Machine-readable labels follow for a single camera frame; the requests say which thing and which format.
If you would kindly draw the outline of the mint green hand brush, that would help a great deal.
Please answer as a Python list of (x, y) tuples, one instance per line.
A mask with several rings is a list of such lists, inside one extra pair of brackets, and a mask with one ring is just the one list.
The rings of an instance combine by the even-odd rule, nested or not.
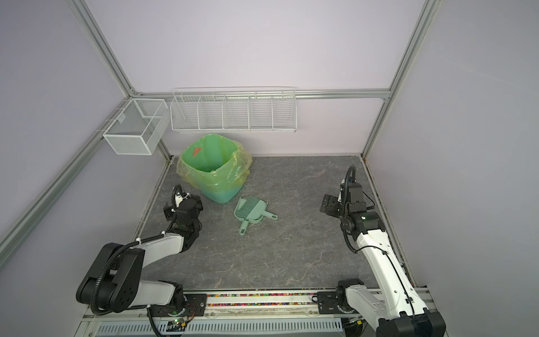
[(250, 197), (244, 204), (249, 220), (257, 220), (263, 217), (268, 217), (272, 220), (277, 220), (278, 216), (267, 211), (268, 204), (262, 199), (256, 197)]

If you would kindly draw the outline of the mint green dustpan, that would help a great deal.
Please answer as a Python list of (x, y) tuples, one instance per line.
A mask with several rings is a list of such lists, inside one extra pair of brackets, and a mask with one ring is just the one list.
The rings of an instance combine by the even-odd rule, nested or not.
[(256, 197), (240, 198), (234, 216), (241, 222), (239, 235), (244, 236), (250, 224), (257, 224), (265, 217), (267, 203)]

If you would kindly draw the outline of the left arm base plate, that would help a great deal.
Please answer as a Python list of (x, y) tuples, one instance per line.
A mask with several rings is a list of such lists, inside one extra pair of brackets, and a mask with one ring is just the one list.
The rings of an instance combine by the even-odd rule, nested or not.
[(184, 295), (183, 309), (176, 306), (152, 306), (150, 308), (153, 317), (202, 317), (207, 305), (207, 293), (187, 293)]

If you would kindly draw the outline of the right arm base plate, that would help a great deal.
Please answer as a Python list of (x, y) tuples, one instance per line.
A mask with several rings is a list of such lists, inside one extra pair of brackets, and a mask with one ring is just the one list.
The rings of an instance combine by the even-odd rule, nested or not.
[(376, 313), (377, 300), (363, 289), (336, 289), (317, 292), (311, 297), (322, 315), (360, 315)]

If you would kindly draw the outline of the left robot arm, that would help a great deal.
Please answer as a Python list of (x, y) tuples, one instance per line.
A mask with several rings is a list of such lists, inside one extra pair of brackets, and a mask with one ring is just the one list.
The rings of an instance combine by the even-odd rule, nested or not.
[(200, 196), (176, 185), (171, 203), (164, 207), (167, 229), (128, 244), (103, 246), (77, 289), (76, 301), (97, 316), (152, 306), (166, 306), (181, 314), (188, 305), (183, 285), (144, 281), (142, 272), (152, 263), (191, 248), (202, 230), (199, 215), (203, 209)]

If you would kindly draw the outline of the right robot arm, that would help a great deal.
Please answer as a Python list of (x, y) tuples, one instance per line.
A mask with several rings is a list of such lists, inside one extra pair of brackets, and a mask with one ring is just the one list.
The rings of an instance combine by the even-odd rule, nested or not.
[(420, 298), (393, 251), (379, 214), (368, 207), (362, 185), (351, 165), (338, 196), (324, 195), (320, 211), (340, 221), (347, 248), (362, 253), (369, 263), (383, 299), (377, 299), (359, 279), (338, 282), (338, 305), (356, 311), (377, 336), (444, 336), (446, 323)]

